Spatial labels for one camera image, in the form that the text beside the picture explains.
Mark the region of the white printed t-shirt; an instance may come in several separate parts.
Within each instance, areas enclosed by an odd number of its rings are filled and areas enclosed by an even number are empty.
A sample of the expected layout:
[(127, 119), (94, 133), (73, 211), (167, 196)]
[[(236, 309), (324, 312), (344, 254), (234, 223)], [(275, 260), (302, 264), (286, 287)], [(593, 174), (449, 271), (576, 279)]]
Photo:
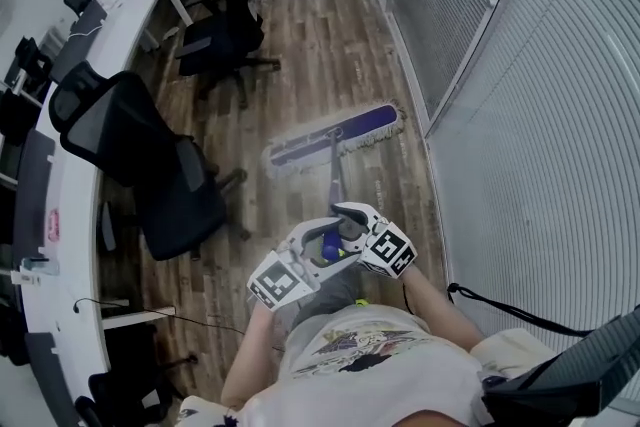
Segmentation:
[(349, 306), (293, 329), (277, 381), (240, 410), (190, 396), (176, 427), (391, 427), (420, 411), (480, 427), (482, 378), (518, 377), (554, 355), (523, 328), (465, 351), (399, 309)]

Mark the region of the black bag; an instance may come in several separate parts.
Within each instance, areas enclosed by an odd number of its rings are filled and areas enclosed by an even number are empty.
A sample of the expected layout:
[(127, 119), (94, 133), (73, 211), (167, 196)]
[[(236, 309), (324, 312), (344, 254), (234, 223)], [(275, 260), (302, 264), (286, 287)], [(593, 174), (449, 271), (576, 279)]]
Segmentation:
[(568, 427), (605, 409), (640, 372), (640, 306), (511, 379), (483, 381), (491, 427)]

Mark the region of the purple mop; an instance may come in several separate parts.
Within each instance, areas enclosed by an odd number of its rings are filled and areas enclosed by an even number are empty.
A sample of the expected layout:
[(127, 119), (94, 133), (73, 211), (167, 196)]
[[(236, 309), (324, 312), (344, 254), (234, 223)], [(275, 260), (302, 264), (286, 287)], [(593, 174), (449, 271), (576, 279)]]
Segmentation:
[(262, 168), (269, 178), (277, 180), (328, 164), (329, 203), (344, 201), (341, 158), (401, 133), (405, 118), (395, 101), (321, 117), (272, 138), (262, 152)]

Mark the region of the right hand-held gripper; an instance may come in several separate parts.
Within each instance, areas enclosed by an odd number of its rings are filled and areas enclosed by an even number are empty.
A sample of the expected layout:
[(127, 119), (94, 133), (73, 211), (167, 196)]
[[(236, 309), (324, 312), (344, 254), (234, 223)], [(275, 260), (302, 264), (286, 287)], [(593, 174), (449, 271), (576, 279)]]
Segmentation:
[[(331, 210), (359, 225), (384, 223), (384, 217), (371, 205), (361, 202), (338, 202)], [(369, 235), (344, 240), (344, 251), (360, 254), (359, 262), (369, 271), (398, 279), (414, 263), (417, 251), (408, 236), (393, 222), (376, 227)]]

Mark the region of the person's left forearm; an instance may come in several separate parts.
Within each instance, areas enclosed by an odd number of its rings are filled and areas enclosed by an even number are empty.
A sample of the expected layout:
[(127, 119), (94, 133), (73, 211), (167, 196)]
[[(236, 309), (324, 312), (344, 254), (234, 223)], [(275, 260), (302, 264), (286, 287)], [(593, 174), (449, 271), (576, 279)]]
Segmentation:
[(275, 314), (257, 302), (240, 344), (238, 353), (224, 382), (220, 403), (234, 411), (241, 410), (271, 382)]

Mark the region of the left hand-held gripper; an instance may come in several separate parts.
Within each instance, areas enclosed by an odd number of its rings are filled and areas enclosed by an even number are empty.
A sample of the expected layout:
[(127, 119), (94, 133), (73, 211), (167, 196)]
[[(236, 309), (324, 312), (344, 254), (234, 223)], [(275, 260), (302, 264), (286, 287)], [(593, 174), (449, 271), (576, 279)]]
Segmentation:
[(247, 282), (248, 290), (274, 312), (320, 290), (320, 283), (358, 262), (357, 254), (337, 261), (312, 260), (312, 270), (304, 257), (306, 244), (334, 231), (343, 222), (338, 217), (321, 217), (296, 225), (277, 249), (266, 254)]

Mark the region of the person's right forearm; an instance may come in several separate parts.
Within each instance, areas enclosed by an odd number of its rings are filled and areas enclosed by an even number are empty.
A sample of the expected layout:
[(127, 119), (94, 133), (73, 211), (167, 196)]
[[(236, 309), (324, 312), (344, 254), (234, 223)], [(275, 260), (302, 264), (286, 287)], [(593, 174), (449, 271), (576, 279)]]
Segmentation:
[(430, 332), (470, 352), (484, 340), (479, 329), (443, 295), (415, 265), (400, 277), (415, 314)]

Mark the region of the white curved desk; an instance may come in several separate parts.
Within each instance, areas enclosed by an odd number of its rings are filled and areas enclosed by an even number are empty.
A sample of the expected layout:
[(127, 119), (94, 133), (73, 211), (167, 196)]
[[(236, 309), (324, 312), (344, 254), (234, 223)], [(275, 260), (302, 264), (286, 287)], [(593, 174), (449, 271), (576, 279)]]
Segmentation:
[[(87, 61), (103, 76), (128, 67), (158, 0), (99, 0), (107, 18)], [(0, 73), (13, 59), (23, 36), (41, 37), (57, 28), (66, 38), (71, 15), (62, 0), (0, 0)], [(27, 326), (34, 333), (51, 333), (64, 378), (75, 401), (89, 392), (88, 378), (106, 372), (109, 359), (97, 306), (98, 267), (96, 221), (100, 171), (92, 164), (56, 149), (45, 210), (44, 246), (40, 255), (59, 263), (56, 276), (40, 276), (40, 285), (22, 286)], [(49, 211), (58, 209), (60, 239), (48, 240)]]

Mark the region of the black mesh office chair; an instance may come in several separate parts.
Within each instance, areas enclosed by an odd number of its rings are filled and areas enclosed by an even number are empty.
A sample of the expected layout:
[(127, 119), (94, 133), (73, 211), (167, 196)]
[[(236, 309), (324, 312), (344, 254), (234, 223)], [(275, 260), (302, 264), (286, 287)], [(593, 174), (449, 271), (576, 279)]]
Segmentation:
[(155, 260), (198, 248), (223, 225), (249, 239), (223, 196), (246, 180), (246, 170), (221, 176), (191, 136), (167, 125), (136, 73), (105, 78), (82, 61), (54, 91), (49, 115), (66, 151), (131, 189), (135, 219)]

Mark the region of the clear water bottle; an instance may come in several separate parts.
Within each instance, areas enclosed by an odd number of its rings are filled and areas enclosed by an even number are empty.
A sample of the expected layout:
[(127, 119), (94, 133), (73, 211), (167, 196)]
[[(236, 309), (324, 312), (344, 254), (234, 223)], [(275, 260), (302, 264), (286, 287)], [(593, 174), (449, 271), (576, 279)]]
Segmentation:
[(23, 258), (21, 268), (34, 273), (43, 273), (52, 276), (56, 276), (60, 272), (58, 261), (46, 257)]

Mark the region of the grey trousers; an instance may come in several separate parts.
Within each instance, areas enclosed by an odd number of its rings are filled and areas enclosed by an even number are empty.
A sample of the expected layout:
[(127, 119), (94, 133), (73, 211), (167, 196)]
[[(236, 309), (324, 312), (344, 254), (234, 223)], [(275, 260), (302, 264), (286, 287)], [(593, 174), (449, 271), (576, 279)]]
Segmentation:
[(289, 334), (300, 332), (314, 336), (336, 314), (355, 307), (361, 295), (361, 272), (356, 266), (351, 266), (322, 283), (319, 292), (295, 317)]

